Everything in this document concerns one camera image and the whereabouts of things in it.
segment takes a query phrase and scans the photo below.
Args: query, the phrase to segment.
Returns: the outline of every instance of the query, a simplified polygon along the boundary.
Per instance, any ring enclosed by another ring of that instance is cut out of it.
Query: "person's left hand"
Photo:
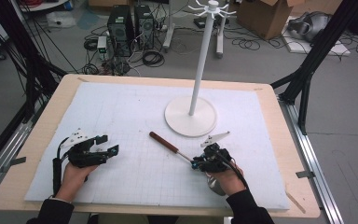
[[[55,198],[71,203],[74,200],[77,192],[83,186],[86,176],[88,176],[97,167],[98,165],[78,168],[71,162],[68,162],[65,167],[65,172],[63,173],[60,190],[58,191]]]

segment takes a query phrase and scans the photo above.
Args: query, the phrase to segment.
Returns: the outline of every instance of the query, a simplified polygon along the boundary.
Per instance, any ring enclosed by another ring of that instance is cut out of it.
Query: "black sleeve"
[[[27,221],[27,224],[68,224],[74,206],[58,200],[45,200],[39,216]]]
[[[271,216],[263,207],[258,207],[251,192],[243,190],[227,198],[234,218],[231,224],[273,224]]]

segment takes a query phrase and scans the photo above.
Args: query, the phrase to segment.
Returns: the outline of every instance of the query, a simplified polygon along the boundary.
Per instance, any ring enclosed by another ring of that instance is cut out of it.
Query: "box flap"
[[[289,7],[293,7],[305,3],[305,0],[286,0],[286,1],[287,1],[287,6]]]
[[[260,0],[260,2],[264,2],[267,5],[273,6],[278,2],[278,0]]]
[[[260,0],[261,2],[264,2],[267,5],[274,6],[279,0]],[[304,4],[306,0],[286,0],[287,6],[293,7],[300,4]]]

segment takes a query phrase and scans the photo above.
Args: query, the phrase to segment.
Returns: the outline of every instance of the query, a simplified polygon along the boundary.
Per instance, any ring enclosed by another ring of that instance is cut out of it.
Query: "tape piece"
[[[315,173],[312,171],[301,171],[301,172],[297,172],[296,175],[298,178],[306,177],[306,178],[310,179],[310,178],[315,177]]]
[[[7,166],[2,166],[1,167],[1,172],[2,173],[7,173],[8,169],[10,169],[10,166],[13,165],[17,165],[17,164],[21,164],[21,163],[25,163],[27,161],[26,157],[21,157],[21,158],[17,158],[15,160],[11,160]]]

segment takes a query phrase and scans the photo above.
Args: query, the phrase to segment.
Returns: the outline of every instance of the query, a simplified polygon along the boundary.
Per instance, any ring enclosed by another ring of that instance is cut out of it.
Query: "person's arm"
[[[273,224],[273,220],[267,210],[257,206],[254,197],[237,175],[232,170],[220,173],[209,173],[216,178],[222,190],[228,195],[227,202],[230,205],[234,218],[232,224]]]
[[[57,195],[54,198],[46,199],[42,204],[38,217],[28,220],[27,224],[69,223],[75,208],[71,202],[83,186],[86,176],[97,167],[78,168],[68,162],[63,174],[62,185]]]

